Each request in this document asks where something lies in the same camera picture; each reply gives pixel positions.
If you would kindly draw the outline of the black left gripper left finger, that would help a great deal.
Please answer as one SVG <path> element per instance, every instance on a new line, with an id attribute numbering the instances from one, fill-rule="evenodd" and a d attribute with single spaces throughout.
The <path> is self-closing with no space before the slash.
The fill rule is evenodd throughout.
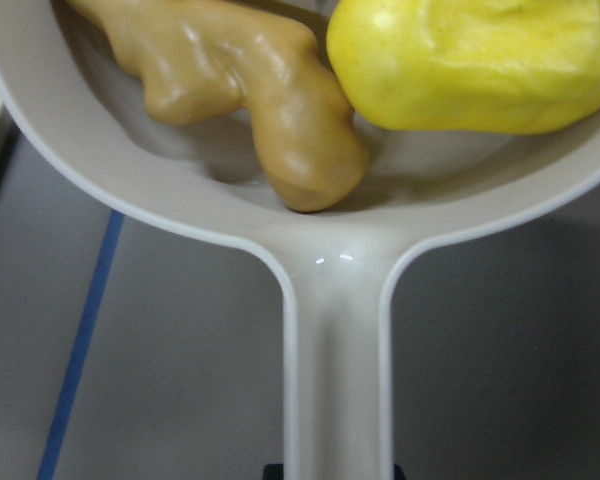
<path id="1" fill-rule="evenodd" d="M 284 465 L 283 464 L 267 464 L 263 468 L 262 480 L 283 480 Z"/>

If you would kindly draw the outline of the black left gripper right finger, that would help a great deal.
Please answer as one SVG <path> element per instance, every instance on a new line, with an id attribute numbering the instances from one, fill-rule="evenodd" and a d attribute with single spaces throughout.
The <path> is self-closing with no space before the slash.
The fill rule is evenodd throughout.
<path id="1" fill-rule="evenodd" d="M 393 479 L 394 480 L 406 480 L 406 476 L 404 474 L 403 469 L 395 464 L 393 467 Z"/>

